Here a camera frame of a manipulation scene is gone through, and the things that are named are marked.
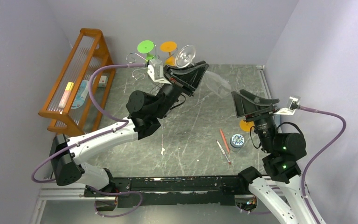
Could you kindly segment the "clear wine glass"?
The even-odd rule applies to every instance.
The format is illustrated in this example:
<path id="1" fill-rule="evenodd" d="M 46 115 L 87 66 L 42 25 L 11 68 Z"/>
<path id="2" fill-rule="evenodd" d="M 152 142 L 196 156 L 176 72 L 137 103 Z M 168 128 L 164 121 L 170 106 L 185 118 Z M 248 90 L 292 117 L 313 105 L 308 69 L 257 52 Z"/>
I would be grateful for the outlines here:
<path id="1" fill-rule="evenodd" d="M 195 55 L 195 47 L 193 45 L 186 45 L 176 54 L 174 64 L 180 69 L 189 69 L 190 67 L 195 67 L 196 64 L 193 62 Z M 225 80 L 221 75 L 212 71 L 208 71 L 207 69 L 205 69 L 203 78 L 201 80 L 205 82 L 206 86 L 212 92 L 221 98 L 228 96 L 232 90 L 231 85 L 227 80 Z"/>

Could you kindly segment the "orange plastic wine glass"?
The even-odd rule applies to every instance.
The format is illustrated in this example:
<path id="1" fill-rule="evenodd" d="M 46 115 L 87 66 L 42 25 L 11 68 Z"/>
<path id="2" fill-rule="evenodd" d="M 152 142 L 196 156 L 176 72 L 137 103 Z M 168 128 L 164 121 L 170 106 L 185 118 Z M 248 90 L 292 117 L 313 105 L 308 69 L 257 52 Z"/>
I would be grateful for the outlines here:
<path id="1" fill-rule="evenodd" d="M 166 41 L 160 45 L 160 50 L 168 54 L 168 57 L 164 59 L 165 65 L 176 66 L 175 65 L 175 52 L 177 51 L 178 46 L 174 41 Z"/>

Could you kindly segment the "green plastic wine glass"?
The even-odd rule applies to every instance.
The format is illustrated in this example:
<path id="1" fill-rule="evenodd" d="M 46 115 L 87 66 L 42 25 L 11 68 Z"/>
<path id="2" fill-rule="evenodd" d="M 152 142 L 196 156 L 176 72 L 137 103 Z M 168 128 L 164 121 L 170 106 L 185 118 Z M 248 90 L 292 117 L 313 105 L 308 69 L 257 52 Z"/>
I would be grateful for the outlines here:
<path id="1" fill-rule="evenodd" d="M 159 58 L 157 55 L 156 45 L 151 40 L 143 40 L 137 46 L 137 51 L 140 54 L 146 54 L 145 61 Z"/>

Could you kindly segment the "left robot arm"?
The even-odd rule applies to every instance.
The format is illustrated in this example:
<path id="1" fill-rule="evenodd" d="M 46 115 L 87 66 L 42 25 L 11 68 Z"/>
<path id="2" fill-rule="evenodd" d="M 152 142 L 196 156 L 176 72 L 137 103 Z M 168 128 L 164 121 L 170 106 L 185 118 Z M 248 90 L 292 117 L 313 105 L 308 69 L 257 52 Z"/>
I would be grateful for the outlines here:
<path id="1" fill-rule="evenodd" d="M 56 184 L 82 183 L 103 196 L 111 195 L 115 189 L 111 172 L 92 166 L 87 160 L 107 149 L 153 135 L 161 126 L 160 119 L 167 116 L 181 95 L 193 96 L 208 67 L 205 61 L 185 68 L 165 66 L 163 75 L 168 83 L 163 84 L 156 95 L 134 91 L 126 104 L 128 117 L 85 135 L 55 137 L 50 161 Z"/>

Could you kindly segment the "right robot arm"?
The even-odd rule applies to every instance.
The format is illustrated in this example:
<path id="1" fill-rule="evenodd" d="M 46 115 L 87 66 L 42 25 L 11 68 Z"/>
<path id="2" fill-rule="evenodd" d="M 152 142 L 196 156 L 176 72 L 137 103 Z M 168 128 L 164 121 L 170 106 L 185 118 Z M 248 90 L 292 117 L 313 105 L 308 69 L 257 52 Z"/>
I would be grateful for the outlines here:
<path id="1" fill-rule="evenodd" d="M 280 133 L 274 115 L 292 115 L 299 108 L 298 97 L 290 97 L 287 107 L 277 109 L 278 99 L 261 98 L 246 90 L 231 92 L 236 116 L 246 122 L 253 122 L 262 150 L 267 153 L 263 166 L 285 196 L 283 200 L 254 167 L 248 167 L 238 174 L 238 189 L 252 193 L 282 224 L 324 224 L 305 183 L 304 172 L 297 161 L 306 153 L 304 134 Z"/>

